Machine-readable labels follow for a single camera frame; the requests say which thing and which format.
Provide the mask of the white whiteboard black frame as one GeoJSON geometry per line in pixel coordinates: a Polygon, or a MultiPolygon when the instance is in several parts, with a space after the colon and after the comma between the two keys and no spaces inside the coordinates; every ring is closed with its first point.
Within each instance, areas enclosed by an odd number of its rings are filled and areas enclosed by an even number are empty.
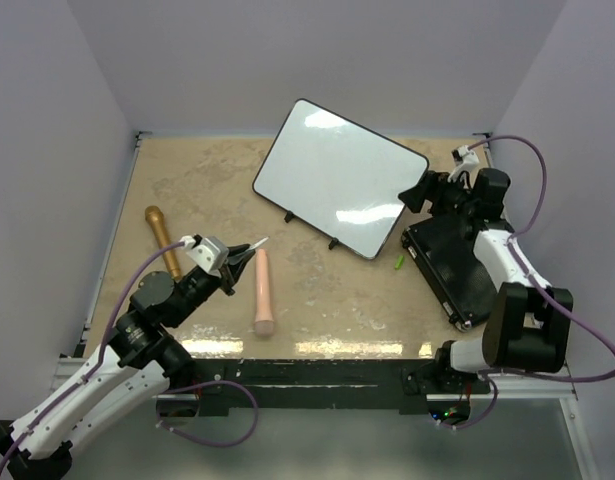
{"type": "Polygon", "coordinates": [[[307,99],[284,119],[253,191],[372,260],[401,217],[400,193],[416,186],[429,159],[307,99]]]}

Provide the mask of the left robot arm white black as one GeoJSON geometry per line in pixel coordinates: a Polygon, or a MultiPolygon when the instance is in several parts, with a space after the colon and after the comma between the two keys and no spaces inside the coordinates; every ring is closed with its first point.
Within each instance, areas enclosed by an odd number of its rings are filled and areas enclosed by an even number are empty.
{"type": "Polygon", "coordinates": [[[149,271],[147,259],[124,287],[92,355],[41,404],[0,420],[0,477],[61,479],[78,448],[147,399],[199,391],[194,360],[170,333],[214,293],[227,295],[254,257],[250,244],[185,236],[161,248],[182,249],[194,267],[181,279],[149,271]]]}

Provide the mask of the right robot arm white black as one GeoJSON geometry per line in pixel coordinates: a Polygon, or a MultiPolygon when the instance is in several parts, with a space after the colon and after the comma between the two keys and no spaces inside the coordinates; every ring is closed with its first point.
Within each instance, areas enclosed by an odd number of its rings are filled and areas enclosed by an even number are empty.
{"type": "Polygon", "coordinates": [[[401,242],[461,332],[481,325],[477,341],[448,341],[432,369],[435,386],[456,392],[468,372],[486,368],[556,373],[564,365],[573,297],[530,273],[513,227],[503,218],[509,176],[484,168],[474,184],[428,171],[398,198],[429,218],[407,227],[401,242]]]}

